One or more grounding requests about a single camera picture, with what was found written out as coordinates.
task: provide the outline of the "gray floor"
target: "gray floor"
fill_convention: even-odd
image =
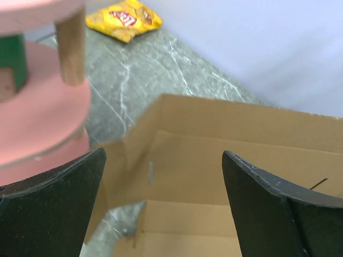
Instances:
[[[162,93],[263,104],[163,29],[130,44],[89,29],[86,35],[86,73],[92,87],[86,128],[91,144],[121,137]],[[56,47],[54,36],[39,42]],[[116,239],[133,228],[140,207],[109,211],[82,257],[111,257]]]

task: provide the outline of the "chip bag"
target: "chip bag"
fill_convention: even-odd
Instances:
[[[136,35],[161,27],[162,19],[137,0],[124,0],[86,16],[86,24],[106,35],[129,43]]]

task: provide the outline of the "white wall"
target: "white wall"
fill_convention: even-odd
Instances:
[[[263,100],[343,117],[343,1],[143,0]]]

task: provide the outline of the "cardboard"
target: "cardboard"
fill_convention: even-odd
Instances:
[[[108,209],[147,200],[115,256],[241,256],[221,157],[230,150],[306,188],[343,196],[343,120],[261,105],[163,95],[107,163],[87,238]]]

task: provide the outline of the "wooden dowel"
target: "wooden dowel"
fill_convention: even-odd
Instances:
[[[55,26],[62,80],[80,86],[85,80],[85,8]]]
[[[0,103],[14,97],[16,91],[13,70],[0,67]]]
[[[81,139],[85,134],[85,127],[82,127],[76,132],[75,139]]]

